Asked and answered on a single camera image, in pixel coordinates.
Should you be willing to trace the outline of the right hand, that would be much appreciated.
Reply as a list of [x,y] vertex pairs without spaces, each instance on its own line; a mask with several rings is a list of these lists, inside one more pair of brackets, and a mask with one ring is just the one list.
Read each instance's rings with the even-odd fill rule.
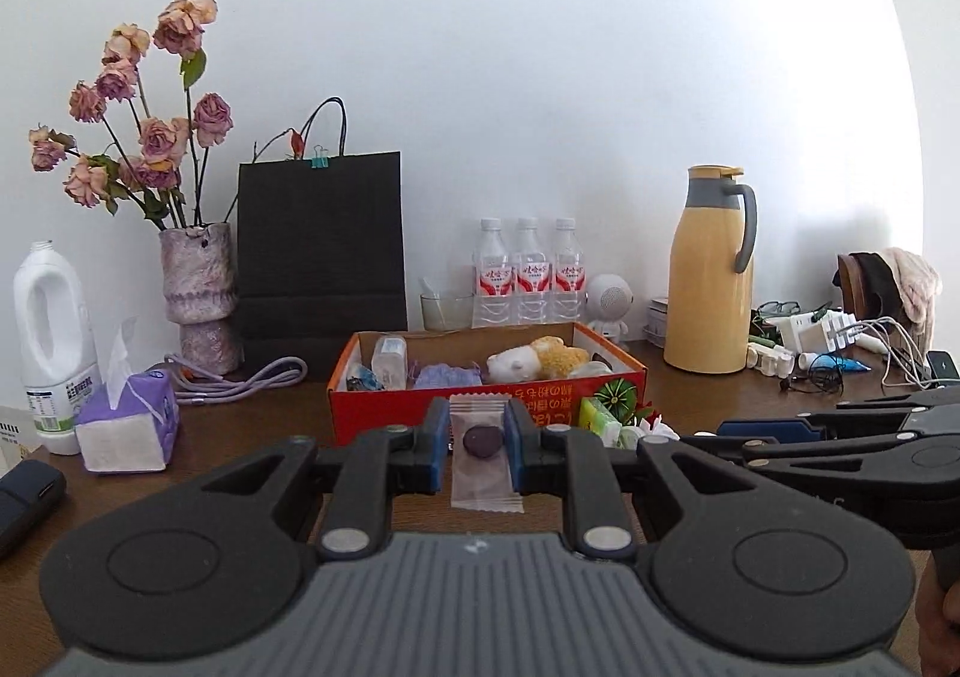
[[914,604],[918,622],[918,654],[923,677],[957,675],[960,667],[960,594],[953,583],[944,591],[935,571],[934,558],[924,567]]

